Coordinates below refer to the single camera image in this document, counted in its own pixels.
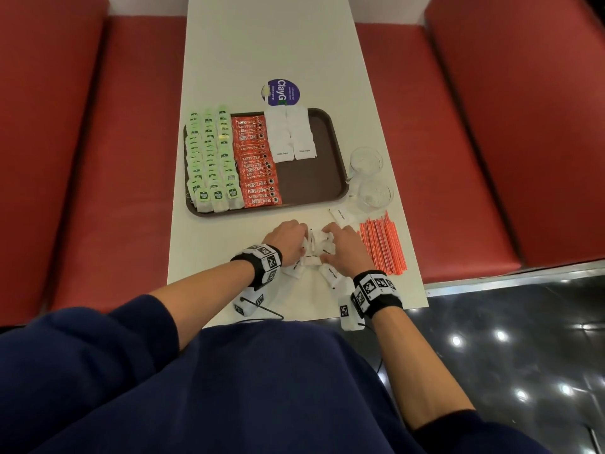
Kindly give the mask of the person's left hand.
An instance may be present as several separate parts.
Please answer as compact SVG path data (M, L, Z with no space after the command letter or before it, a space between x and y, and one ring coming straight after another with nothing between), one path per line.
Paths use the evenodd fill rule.
M284 223L282 222L279 226L277 226L273 231L268 233L267 236L262 241L262 244L268 244L271 246L277 247L282 255L283 255L283 264L282 267L288 267L284 265Z

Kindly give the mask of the person's right hand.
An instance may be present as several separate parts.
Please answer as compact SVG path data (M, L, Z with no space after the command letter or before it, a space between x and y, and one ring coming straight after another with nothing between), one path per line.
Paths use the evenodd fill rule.
M323 227L322 231L332 234L335 245L334 254L326 253L320 256L322 264L330 265L338 273L352 279L359 274L376 270L365 244L351 226L341 228L336 222L331 222Z

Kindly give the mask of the pile of white sugar sachets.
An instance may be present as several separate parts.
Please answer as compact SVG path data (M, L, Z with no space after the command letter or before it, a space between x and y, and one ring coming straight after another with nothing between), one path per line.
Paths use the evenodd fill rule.
M301 264L305 266L321 266L322 255L336 254L334 237L331 232L324 232L321 229L308 229L308 237L304 240L303 248L305 253L301 258Z

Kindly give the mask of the person's right forearm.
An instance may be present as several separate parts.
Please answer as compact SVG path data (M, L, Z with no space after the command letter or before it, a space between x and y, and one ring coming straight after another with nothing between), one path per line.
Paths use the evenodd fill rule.
M399 307L372 318L389 382L404 421L413 430L451 413L475 410L442 360Z

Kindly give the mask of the person's left forearm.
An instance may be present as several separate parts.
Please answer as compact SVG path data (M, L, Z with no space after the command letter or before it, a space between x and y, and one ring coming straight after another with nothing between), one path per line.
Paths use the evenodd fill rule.
M250 262L235 260L153 290L150 295L170 313L182 351L254 278Z

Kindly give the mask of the black left wristband with markers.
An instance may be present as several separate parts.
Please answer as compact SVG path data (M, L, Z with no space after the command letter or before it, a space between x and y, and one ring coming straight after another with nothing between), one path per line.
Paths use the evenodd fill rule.
M259 290L272 282L278 269L283 264L281 251L268 244L251 245L234 256L231 261L243 260L254 268L254 279L248 285L253 290Z

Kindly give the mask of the black wristband with markers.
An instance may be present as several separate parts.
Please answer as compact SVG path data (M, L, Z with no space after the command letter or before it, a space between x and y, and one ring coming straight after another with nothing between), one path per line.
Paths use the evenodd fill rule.
M268 244L251 245L234 256L231 261L243 260L254 268L254 279L248 285L253 290L259 290L272 282L278 269L283 264L281 251Z
M401 297L386 273L370 269L353 278L354 291L351 295L353 307L361 318L372 319L387 307L403 309Z

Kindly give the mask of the brown plastic tray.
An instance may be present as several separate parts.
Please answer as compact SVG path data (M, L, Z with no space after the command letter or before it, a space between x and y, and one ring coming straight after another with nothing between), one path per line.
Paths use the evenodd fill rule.
M274 209L339 201L349 191L347 170L329 114L308 108L308 118L317 156L277 164L277 185L283 202Z

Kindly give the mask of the black right wristband with markers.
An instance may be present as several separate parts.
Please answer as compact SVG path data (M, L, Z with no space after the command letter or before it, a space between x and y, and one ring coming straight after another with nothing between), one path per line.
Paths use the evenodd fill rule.
M351 295L353 307L361 318L372 319L387 307L403 309L401 297L386 273L370 269L353 278L354 291Z

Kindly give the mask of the row of red coffee sachets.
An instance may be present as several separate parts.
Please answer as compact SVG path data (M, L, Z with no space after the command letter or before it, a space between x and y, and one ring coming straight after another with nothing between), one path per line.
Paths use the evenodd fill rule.
M280 206L276 164L263 115L232 115L233 155L245 208Z

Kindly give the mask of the rows of green tea bags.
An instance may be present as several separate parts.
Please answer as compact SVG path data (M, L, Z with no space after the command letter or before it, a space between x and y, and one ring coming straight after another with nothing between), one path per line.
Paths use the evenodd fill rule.
M183 128L186 201L199 216L242 210L229 106L191 111Z

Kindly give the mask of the red bench seat cushion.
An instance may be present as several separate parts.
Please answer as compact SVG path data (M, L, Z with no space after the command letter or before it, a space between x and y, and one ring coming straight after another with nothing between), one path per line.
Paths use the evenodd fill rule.
M425 29L355 27L423 282L520 269Z
M166 284L186 22L183 16L108 20L50 311L108 312Z

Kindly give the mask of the round blue sticker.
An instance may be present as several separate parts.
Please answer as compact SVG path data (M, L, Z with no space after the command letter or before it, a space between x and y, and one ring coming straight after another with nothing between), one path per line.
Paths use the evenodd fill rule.
M269 80L261 89L261 98L269 106L294 106L300 96L299 87L286 79Z

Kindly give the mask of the person's navy blue clothing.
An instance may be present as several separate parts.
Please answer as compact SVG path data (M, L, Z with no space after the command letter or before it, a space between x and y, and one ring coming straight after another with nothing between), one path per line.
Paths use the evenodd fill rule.
M0 336L0 454L550 454L473 410L411 430L339 334L267 320L181 352L161 302L51 313Z

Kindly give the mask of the red bench backrest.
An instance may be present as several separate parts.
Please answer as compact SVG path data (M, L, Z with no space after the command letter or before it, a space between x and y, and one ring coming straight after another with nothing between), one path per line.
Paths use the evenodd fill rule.
M108 0L0 0L0 328L41 310Z
M431 0L425 20L530 267L605 259L605 28L584 0Z

